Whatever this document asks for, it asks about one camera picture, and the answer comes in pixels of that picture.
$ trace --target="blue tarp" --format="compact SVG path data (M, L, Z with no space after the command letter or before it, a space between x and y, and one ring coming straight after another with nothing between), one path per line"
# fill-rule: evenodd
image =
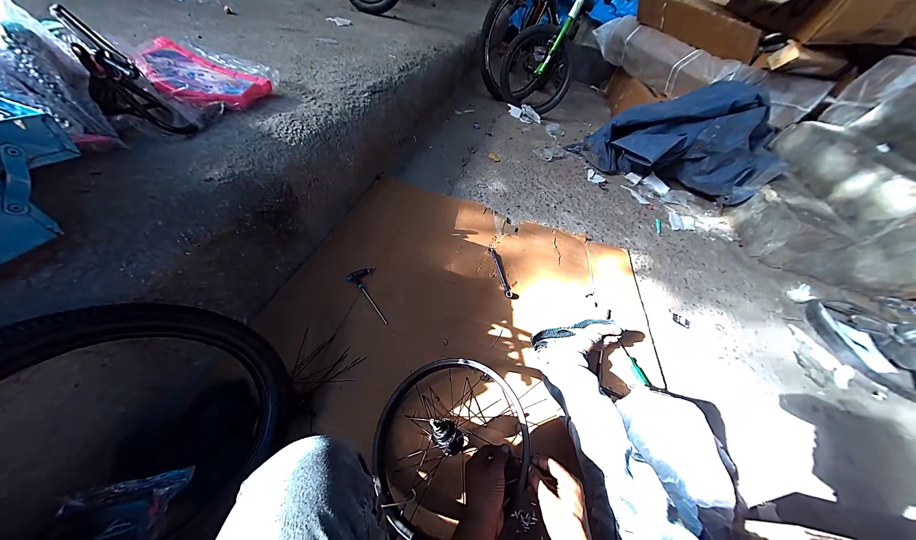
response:
M677 99L621 112L569 147L608 174L654 172L736 205L786 171L765 145L770 104L760 88L720 81Z
M622 18L629 15L637 15L638 0L613 0L610 4L606 4L605 0L584 1L590 2L592 4L591 10L587 13L587 16L601 24L605 24L611 19L618 19L620 17ZM521 28L521 20L524 18L524 13L528 7L532 6L533 3L534 0L528 0L524 7L519 7L512 14L512 26ZM570 0L557 0L558 17L560 17L561 20L564 20L564 18L567 17L568 12L571 10L572 4L573 2Z

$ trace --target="green bicycle fork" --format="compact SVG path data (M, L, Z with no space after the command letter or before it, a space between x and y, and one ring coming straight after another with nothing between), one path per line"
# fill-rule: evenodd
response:
M555 57L555 53L558 52L561 43L564 42L568 35L568 31L571 30L571 25L574 24L575 19L578 18L582 4L584 4L584 0L576 0L575 3L571 5L571 11L568 12L568 17L561 23L561 28L558 30L558 35L555 36L555 42L552 43L551 50L548 51L548 54L544 56L544 60L535 68L536 76L540 77L544 75L544 70L551 64L551 58Z

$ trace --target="bicycle tire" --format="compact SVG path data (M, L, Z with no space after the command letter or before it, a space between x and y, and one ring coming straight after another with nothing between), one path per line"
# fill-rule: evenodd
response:
M518 0L492 0L488 13L485 14L485 20L481 24L481 33L478 35L478 59L481 66L481 80L485 83L488 93L496 100L501 100L501 83L494 78L491 72L491 41L496 38L494 35L494 25L498 22L498 16L509 5L517 5Z
M369 14L370 16L379 16L380 14L388 12L395 4L397 4L397 0L377 0L376 2L368 2L368 0L351 0L351 5L355 6L356 10L364 14Z
M511 73L514 68L513 59L515 58L515 53L518 49L524 47L528 42L534 40L547 40L550 42L558 35L558 27L552 26L550 24L539 24L526 28L521 33L517 35L512 41L512 44L508 47L508 52L505 54L504 60L501 65L501 96L506 103L513 104L517 107L521 107L521 104L525 99L532 93L537 90L537 84L531 84L534 86L529 92L524 94L515 95L512 93L511 88ZM564 78L561 81L561 85L555 91L554 95L551 96L551 99L545 103L532 105L532 108L535 110L535 113L540 115L546 115L553 108L557 107L561 103L561 100L564 99L564 96L567 95L568 90L571 88L571 58L568 55L568 44L562 43L558 51L559 59L555 60L555 65L562 64L564 68ZM550 69L549 74L553 74L556 69Z
M378 492L378 503L385 509L385 517L388 519L389 523L394 527L394 529L401 535L402 538L406 540L432 540L427 534L422 533L420 530L416 529L404 516L401 515L401 511L393 505L394 500L391 493L391 488L388 485L388 482L385 480L385 443L386 443L386 434L385 434L385 424L388 422L389 415L396 411L397 406L401 403L402 399L412 388L412 385L419 382L422 378L424 379L429 374L448 369L449 367L465 367L478 370L488 376L490 376L501 389L505 392L506 397L509 400L509 403L512 403L516 410L514 411L518 417L518 422L522 425L521 429L521 473L517 481L517 493L512 498L511 504L516 504L517 500L520 498L521 494L524 492L525 486L528 484L528 468L531 464L531 440L528 434L528 422L525 419L524 409L521 407L521 401L517 399L517 396L514 394L512 387L499 375L497 372L486 366L481 362L476 362L475 360L468 360L466 358L446 358L431 362L421 368L418 368L412 374L409 374L403 382L394 389L392 397L388 399L388 402L385 404L384 410L381 411L381 417L378 420L378 429L374 434L374 444L372 446L372 468L374 469L375 477L375 488Z
M815 299L808 302L807 306L804 308L804 319L808 322L809 325L815 332L818 334L819 338L822 338L824 344L827 345L828 349L834 354L836 359L847 364L848 366L854 368L856 371L869 378L874 383L881 385L882 387L887 388L888 390L894 392L896 395L916 403L916 392L909 388L906 388L904 385L896 382L893 378L880 374L874 371L868 364L866 364L861 358L854 353L853 350L848 346L848 343L841 338L840 335L835 331L835 329L829 325L824 316L824 311L827 311L828 308L825 304L847 304L850 310L853 310L857 314L867 314L869 316L876 316L874 313L868 312L863 307L859 305L852 304L851 302L838 301L838 300L828 300L828 299Z
M177 538L237 491L271 454L290 416L291 385L284 362L268 341L224 315L163 303L122 303L63 311L0 328L0 381L66 352L125 339L179 338L221 349L247 370L261 407L248 461L211 503L163 538Z

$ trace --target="wheel hub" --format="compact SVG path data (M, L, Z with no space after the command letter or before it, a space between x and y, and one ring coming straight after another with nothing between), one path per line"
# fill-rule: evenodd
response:
M464 432L451 420L429 421L431 424L431 440L446 456L456 456L467 446Z

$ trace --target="person's leg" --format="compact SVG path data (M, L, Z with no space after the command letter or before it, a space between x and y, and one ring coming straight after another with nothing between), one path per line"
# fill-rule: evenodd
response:
M602 508L600 487L594 484L596 478L602 479L622 540L693 539L680 524L668 521L668 497L655 471L636 455L624 419L588 370L587 353L603 336L619 332L613 321L585 322L571 329L543 331L533 339L544 381L567 415L587 484L588 511L601 527L600 517L608 511Z
M657 472L680 518L704 537L727 537L735 491L717 439L702 411L689 400L632 388L614 406L624 418L632 446Z
M241 485L218 540L387 538L361 455L323 436L298 440Z

